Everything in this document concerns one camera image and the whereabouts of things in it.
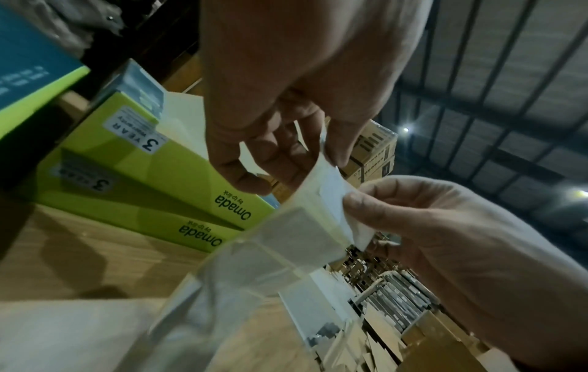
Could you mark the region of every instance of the white label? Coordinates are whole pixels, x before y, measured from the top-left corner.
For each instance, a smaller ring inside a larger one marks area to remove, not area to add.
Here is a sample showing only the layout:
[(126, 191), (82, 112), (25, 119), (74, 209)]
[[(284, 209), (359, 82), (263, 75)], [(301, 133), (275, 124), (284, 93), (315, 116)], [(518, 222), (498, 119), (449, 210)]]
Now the white label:
[(166, 136), (158, 133), (153, 124), (129, 106), (122, 106), (106, 120), (104, 128), (148, 154), (154, 154), (167, 142)]
[(94, 164), (79, 158), (63, 159), (50, 173), (85, 189), (106, 194), (112, 190), (117, 178)]

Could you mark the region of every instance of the metal roof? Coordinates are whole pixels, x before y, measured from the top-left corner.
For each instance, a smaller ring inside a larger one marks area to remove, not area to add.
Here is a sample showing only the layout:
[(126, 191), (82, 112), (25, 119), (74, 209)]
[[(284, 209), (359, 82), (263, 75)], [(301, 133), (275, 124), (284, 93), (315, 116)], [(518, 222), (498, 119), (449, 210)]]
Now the metal roof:
[(436, 0), (378, 116), (393, 173), (468, 186), (588, 265), (587, 37), (586, 0)]

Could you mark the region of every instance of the ceiling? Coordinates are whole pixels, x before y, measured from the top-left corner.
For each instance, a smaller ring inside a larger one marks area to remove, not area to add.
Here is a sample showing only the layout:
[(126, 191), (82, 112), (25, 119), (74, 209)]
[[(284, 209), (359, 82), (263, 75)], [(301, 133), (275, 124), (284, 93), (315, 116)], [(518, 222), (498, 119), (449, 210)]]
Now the ceiling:
[(393, 174), (468, 186), (588, 265), (587, 36), (586, 0), (436, 1), (377, 118)]

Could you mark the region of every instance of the hand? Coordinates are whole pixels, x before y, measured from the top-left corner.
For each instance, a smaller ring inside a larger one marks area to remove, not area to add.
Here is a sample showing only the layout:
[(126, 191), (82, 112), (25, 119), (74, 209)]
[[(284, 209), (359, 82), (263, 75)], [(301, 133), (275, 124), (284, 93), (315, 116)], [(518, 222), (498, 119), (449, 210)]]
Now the hand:
[(470, 331), (535, 368), (588, 361), (588, 271), (510, 212), (454, 183), (386, 177), (348, 214), (402, 237), (374, 254), (412, 268)]
[(262, 169), (296, 189), (314, 165), (327, 114), (326, 153), (345, 166), (414, 51), (431, 2), (203, 0), (210, 163), (235, 188), (268, 194), (270, 184), (239, 161), (245, 142)]

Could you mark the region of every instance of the sticker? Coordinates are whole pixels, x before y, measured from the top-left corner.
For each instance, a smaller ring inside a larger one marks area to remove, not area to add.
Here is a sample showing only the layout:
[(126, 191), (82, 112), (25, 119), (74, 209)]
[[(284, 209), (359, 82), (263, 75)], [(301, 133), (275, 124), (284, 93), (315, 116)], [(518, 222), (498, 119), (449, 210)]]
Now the sticker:
[(51, 168), (50, 173), (62, 180), (100, 194), (106, 194), (112, 190), (118, 180), (117, 177), (97, 165), (74, 157), (63, 159), (59, 164)]
[(122, 106), (103, 127), (148, 154), (154, 154), (167, 142), (166, 136), (129, 106)]

